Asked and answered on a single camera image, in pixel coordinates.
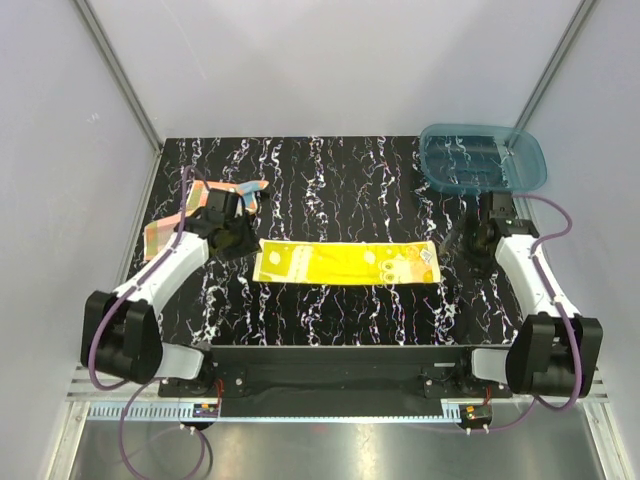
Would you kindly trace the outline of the yellow crocodile towel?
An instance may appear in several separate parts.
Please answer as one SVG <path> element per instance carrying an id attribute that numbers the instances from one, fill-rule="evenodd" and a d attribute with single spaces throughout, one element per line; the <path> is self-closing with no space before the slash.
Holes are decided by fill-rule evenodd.
<path id="1" fill-rule="evenodd" d="M 252 280 L 261 283 L 393 286 L 442 281 L 435 244 L 260 241 Z"/>

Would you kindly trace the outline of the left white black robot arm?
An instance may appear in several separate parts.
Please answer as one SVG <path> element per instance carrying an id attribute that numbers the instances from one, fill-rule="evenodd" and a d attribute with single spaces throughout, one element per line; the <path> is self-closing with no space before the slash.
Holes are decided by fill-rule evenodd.
<path id="1" fill-rule="evenodd" d="M 179 379 L 196 396 L 214 388 L 216 372 L 205 351 L 164 342 L 158 318 L 210 259 L 235 260 L 259 251 L 252 221 L 267 187 L 265 181 L 208 186 L 203 205 L 181 209 L 168 241 L 144 268 L 113 291 L 88 297 L 80 361 L 97 389 L 110 388 L 99 380 L 101 373 L 116 377 L 116 388 L 158 379 Z"/>

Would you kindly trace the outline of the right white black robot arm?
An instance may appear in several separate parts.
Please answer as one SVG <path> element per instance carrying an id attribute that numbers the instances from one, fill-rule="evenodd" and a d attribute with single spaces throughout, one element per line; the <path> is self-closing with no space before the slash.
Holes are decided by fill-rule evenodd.
<path id="1" fill-rule="evenodd" d="M 478 277 L 501 269 L 523 316 L 508 349 L 472 349 L 454 371 L 454 384 L 470 397 L 489 383 L 502 384 L 542 405 L 562 398 L 568 409 L 590 392 L 603 328 L 564 294 L 542 249 L 552 237 L 517 214 L 514 197 L 512 192 L 480 194 L 477 212 L 467 214 L 439 248 L 442 255 L 462 257 Z"/>

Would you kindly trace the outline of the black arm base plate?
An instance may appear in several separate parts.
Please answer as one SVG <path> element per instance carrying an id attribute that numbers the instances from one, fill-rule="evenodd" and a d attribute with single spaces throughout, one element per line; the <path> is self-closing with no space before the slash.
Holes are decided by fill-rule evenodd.
<path id="1" fill-rule="evenodd" d="M 249 421 L 416 421 L 441 416 L 442 401 L 510 397 L 502 384 L 465 378 L 470 346 L 221 346 L 214 380 L 170 380 L 170 399 L 221 396 L 221 416 Z"/>

